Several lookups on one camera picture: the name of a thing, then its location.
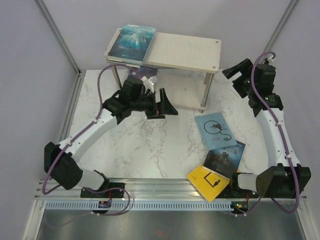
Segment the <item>purple Robinson Crusoe book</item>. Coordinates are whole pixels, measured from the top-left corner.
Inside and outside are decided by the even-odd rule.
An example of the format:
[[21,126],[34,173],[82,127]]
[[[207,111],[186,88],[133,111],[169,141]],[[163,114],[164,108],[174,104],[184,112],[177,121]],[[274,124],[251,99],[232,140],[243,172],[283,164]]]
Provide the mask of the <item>purple Robinson Crusoe book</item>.
[[129,77],[146,77],[151,78],[153,76],[156,76],[158,73],[157,68],[153,67],[147,67],[147,66],[141,66],[141,67],[131,67],[128,70],[128,76]]

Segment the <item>dark castle cover book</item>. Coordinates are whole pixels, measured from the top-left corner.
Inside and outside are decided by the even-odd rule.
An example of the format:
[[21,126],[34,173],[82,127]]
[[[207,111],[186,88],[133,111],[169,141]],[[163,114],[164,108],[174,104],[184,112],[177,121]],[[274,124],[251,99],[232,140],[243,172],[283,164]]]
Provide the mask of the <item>dark castle cover book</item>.
[[225,179],[230,179],[238,171],[245,147],[245,143],[237,141],[234,146],[210,150],[202,168]]

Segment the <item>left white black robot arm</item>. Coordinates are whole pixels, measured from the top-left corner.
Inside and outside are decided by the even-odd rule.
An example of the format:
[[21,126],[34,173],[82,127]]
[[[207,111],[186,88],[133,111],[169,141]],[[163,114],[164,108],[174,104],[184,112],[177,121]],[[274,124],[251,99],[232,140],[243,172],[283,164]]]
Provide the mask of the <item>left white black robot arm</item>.
[[179,113],[169,101],[165,89],[159,89],[160,100],[150,80],[128,77],[120,90],[104,101],[95,118],[74,136],[44,148],[44,171],[58,186],[70,190],[75,186],[90,188],[103,198],[110,190],[107,177],[101,172],[79,167],[78,162],[86,151],[106,132],[119,125],[132,112],[144,112],[147,119],[164,119]]

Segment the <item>green yellow fantasy book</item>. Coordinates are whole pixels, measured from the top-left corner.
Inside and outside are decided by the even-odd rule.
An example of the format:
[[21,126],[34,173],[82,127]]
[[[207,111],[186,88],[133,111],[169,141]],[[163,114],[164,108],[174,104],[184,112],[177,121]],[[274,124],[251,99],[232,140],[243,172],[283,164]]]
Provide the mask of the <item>green yellow fantasy book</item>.
[[139,32],[118,29],[104,55],[109,62],[141,65],[144,54],[140,43]]

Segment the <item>light blue OS book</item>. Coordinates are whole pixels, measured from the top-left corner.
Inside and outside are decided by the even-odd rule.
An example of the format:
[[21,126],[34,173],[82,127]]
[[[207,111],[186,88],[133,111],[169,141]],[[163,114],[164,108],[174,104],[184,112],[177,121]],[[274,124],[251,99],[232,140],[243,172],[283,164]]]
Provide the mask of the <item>light blue OS book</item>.
[[237,145],[237,141],[221,112],[195,117],[199,133],[208,151]]

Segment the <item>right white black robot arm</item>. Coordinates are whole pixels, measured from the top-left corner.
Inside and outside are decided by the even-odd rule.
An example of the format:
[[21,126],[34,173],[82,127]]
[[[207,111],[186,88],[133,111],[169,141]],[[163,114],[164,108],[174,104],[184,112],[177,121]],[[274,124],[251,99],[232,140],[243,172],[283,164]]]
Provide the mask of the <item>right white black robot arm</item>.
[[309,167],[301,166],[294,153],[284,122],[281,97],[273,92],[276,68],[262,63],[253,67],[246,58],[237,65],[223,70],[241,98],[248,97],[248,104],[258,121],[267,149],[268,168],[260,174],[234,173],[228,191],[240,197],[252,191],[261,198],[294,199],[311,178]]

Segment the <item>teal ocean cover book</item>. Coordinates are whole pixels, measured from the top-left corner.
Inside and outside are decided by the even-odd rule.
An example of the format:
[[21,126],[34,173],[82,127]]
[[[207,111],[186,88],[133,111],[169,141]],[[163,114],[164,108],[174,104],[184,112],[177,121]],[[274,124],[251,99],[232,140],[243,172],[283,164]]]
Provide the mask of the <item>teal ocean cover book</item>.
[[106,60],[108,62],[141,65],[155,33],[155,27],[135,24],[124,25],[110,50],[106,51]]

